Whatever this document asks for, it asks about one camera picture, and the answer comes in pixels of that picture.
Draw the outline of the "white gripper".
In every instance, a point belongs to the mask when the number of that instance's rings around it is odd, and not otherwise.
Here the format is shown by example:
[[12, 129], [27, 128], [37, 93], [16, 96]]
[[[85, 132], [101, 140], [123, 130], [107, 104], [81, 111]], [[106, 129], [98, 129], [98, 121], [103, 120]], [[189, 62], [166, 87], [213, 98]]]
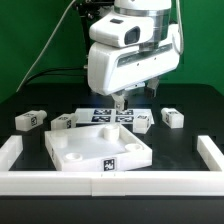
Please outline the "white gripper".
[[101, 95], [112, 94], [115, 109], [125, 111], [127, 100], [124, 94], [115, 92], [150, 79], [144, 92], [147, 97], [154, 98], [159, 86], [157, 76], [177, 68], [179, 49], [177, 25], [169, 26], [167, 38], [153, 51], [140, 52], [139, 46], [118, 49], [94, 43], [88, 58], [88, 85]]

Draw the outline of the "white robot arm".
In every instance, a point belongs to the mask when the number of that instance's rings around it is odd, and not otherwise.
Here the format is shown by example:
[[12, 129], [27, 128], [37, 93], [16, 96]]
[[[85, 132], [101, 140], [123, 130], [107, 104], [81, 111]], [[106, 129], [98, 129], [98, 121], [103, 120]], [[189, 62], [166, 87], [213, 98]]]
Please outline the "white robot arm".
[[127, 89], [177, 68], [183, 53], [182, 24], [171, 24], [171, 0], [115, 0], [111, 11], [90, 27], [88, 55], [92, 91], [127, 108]]

